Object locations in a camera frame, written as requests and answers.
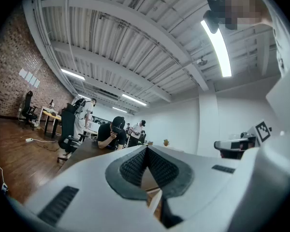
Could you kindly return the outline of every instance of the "fluorescent light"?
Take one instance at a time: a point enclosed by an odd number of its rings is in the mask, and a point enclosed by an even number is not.
[[[116,109],[116,110],[120,110],[120,109],[118,109],[118,108],[115,108],[115,107],[113,107],[114,109]],[[120,110],[120,111],[122,111],[122,112],[124,112],[124,113],[126,113],[126,111],[124,111],[124,110]]]
[[[81,96],[81,97],[84,97],[85,99],[91,100],[91,98],[88,98],[88,97],[86,97],[84,95],[80,95],[80,94],[78,94],[78,95]]]
[[[222,76],[223,77],[232,76],[227,47],[226,44],[224,43],[220,30],[218,29],[218,31],[215,34],[213,34],[209,30],[208,25],[204,20],[201,22],[201,25],[205,29],[209,39],[213,44],[221,68]]]
[[[61,71],[64,72],[64,73],[66,73],[66,74],[69,74],[69,75],[75,76],[75,77],[77,77],[77,78],[79,78],[79,79],[85,80],[85,78],[84,78],[83,76],[80,76],[80,75],[74,74],[74,73],[69,72],[69,71],[66,71],[66,70],[64,70],[64,69],[61,69]]]
[[[128,95],[122,94],[122,96],[123,96],[123,97],[126,97],[126,98],[128,98],[128,99],[130,99],[131,101],[134,101],[134,102],[137,102],[137,103],[139,103],[139,104],[141,104],[141,105],[143,105],[143,106],[146,106],[145,103],[140,102],[140,101],[136,100],[135,98],[132,98],[132,97],[130,97],[130,96],[128,96]]]

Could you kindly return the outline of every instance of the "man in black cap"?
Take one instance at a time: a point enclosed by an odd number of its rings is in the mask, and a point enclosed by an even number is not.
[[[139,138],[141,135],[141,131],[143,130],[143,126],[145,127],[145,120],[142,120],[139,123],[136,123],[134,126],[130,127],[129,130],[132,131],[131,138],[130,138],[130,146],[136,146],[139,142]]]
[[[110,124],[100,125],[98,131],[98,146],[100,149],[122,149],[126,141],[126,132],[124,130],[124,117],[115,117]]]

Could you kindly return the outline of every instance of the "potted plant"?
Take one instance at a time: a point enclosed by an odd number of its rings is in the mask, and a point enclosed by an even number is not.
[[[168,145],[170,144],[170,142],[169,142],[169,140],[164,139],[164,140],[163,140],[163,144],[164,144],[164,146],[168,146]]]

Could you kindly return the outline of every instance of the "white wall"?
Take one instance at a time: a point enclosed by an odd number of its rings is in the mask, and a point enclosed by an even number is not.
[[[131,120],[131,116],[127,115],[124,112],[117,111],[113,108],[109,108],[107,106],[96,104],[92,110],[92,115],[98,118],[106,119],[109,121],[113,121],[116,116],[121,116],[125,118],[126,124]]]
[[[199,87],[200,134],[197,154],[204,157],[219,157],[214,148],[214,141],[219,138],[219,112],[213,83],[208,83],[209,90],[204,92]]]
[[[169,104],[136,114],[131,125],[144,119],[147,141],[163,146],[163,140],[170,141],[170,147],[195,154],[199,137],[199,101]]]
[[[265,99],[266,94],[278,78],[267,78],[249,85],[216,93],[219,112],[219,139],[228,140],[232,134],[247,131],[264,119],[272,127],[272,135],[278,135],[281,126],[272,108]]]

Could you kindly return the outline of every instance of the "black t-shirt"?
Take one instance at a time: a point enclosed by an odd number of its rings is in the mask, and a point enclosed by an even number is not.
[[[111,128],[110,124],[104,124],[100,125],[99,131],[98,131],[98,141],[103,142],[106,139],[108,139],[111,135]],[[115,139],[113,139],[110,143],[109,146],[114,147],[116,145],[116,141],[118,140],[119,145],[124,145],[126,142],[126,133],[123,130],[120,134],[117,135]]]

